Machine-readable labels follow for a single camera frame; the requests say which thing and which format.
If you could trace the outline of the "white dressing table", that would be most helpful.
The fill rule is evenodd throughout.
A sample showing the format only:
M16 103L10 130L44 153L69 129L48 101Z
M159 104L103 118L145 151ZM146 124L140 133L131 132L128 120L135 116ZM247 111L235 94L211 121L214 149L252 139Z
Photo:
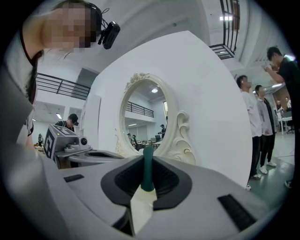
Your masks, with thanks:
M138 187L131 199L131 214L133 228L137 234L153 213L153 202L157 200L156 191L144 191L141 186Z

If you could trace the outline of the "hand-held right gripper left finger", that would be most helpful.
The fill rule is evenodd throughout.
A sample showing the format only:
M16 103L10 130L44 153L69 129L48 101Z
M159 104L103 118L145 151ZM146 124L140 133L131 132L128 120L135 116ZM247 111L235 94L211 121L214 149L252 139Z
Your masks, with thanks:
M139 240L131 199L143 157L60 170L45 162L45 233L51 240Z

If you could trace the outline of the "black balcony railing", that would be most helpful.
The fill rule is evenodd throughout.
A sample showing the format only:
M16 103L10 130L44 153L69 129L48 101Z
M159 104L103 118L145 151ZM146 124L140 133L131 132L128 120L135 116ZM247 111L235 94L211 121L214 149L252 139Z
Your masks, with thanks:
M36 82L38 90L80 100L86 100L90 93L89 86L42 73L37 73Z
M240 28L240 1L218 0L216 14L210 18L210 49L221 59L233 58Z

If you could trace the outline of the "dark teal plastic bottle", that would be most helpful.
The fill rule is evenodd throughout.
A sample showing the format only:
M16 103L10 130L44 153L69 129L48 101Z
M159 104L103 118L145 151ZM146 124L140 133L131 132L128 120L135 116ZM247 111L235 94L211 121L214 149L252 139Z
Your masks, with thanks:
M143 168L143 180L141 182L142 190L151 192L154 190L154 184L152 179L152 160L154 149L151 146L147 146L143 150L144 168Z

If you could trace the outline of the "white backdrop panel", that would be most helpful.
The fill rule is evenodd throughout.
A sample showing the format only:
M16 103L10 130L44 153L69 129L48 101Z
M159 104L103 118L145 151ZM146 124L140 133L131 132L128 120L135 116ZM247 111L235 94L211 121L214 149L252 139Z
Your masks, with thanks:
M115 151L118 113L126 84L135 73L150 73L167 84L178 107L189 115L188 136L195 163L245 187L252 137L246 105L229 70L189 31L165 35L124 54L95 79L101 97L98 145Z

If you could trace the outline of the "oval white framed mirror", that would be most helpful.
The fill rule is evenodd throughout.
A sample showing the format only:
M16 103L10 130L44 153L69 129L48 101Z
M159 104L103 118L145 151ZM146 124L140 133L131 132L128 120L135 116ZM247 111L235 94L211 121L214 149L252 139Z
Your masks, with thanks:
M180 111L178 102L168 84L164 83L159 77L150 73L135 73L126 84L123 98L119 108L118 127L116 131L116 153L123 157L140 155L141 153L133 148L129 139L125 136L125 104L130 95L142 83L151 82L161 88L168 104L168 123L166 134L161 146L154 151L157 157L170 158L186 164L195 165L195 156L192 145L188 137L189 115L185 111Z

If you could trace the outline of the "white office desk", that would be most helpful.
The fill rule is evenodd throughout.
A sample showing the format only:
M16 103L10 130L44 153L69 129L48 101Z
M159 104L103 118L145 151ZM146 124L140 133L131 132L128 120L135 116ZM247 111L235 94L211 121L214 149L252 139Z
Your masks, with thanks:
M292 119L292 112L279 113L278 121L281 126L282 135L289 134L289 133L294 134L294 124L293 124L293 119Z

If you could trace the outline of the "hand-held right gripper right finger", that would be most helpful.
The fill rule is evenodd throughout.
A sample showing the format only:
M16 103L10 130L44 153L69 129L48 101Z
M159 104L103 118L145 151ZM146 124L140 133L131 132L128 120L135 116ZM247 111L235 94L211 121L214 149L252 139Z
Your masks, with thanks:
M214 170L153 158L158 193L138 240L252 240L277 210Z

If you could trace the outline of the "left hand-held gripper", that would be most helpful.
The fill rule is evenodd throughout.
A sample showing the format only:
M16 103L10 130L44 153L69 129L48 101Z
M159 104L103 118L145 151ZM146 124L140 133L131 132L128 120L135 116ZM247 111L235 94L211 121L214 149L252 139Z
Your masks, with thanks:
M111 151L91 149L92 147L88 145L85 137L81 137L66 127L49 125L45 137L44 152L49 159L55 162L59 158L66 157L69 157L70 161L80 164L103 164L123 159L122 157L115 157L118 154Z

